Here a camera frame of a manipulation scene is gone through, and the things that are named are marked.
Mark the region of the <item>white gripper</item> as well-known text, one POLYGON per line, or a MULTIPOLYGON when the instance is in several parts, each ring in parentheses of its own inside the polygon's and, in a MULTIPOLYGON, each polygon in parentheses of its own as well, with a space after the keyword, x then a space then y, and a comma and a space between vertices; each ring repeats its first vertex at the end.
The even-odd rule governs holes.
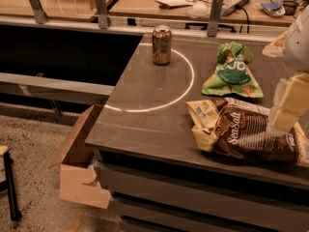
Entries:
POLYGON ((309 110, 309 7, 289 27, 283 57, 288 67, 302 73, 276 85, 267 119, 267 132, 273 136, 289 132, 309 110))

